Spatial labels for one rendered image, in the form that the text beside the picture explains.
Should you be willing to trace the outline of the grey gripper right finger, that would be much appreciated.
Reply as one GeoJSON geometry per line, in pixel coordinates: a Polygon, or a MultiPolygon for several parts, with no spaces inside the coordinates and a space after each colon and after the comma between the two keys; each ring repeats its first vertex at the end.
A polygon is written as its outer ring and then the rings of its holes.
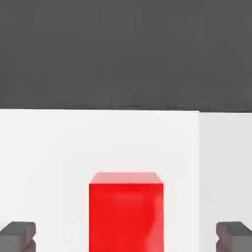
{"type": "Polygon", "coordinates": [[[218,222],[216,234],[216,252],[252,252],[252,230],[242,222],[218,222]]]}

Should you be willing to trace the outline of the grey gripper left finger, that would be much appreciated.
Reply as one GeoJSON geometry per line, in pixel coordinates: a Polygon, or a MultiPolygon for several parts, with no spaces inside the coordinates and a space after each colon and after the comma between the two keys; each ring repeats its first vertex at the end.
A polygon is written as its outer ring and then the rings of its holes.
{"type": "Polygon", "coordinates": [[[36,252],[36,224],[12,221],[0,231],[0,252],[36,252]]]}

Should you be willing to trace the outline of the small red cube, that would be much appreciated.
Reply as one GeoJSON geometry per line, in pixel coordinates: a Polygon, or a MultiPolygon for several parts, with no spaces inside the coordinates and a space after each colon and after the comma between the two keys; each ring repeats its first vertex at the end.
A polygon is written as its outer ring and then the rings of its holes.
{"type": "Polygon", "coordinates": [[[164,252],[155,172],[97,172],[89,183],[89,252],[164,252]]]}

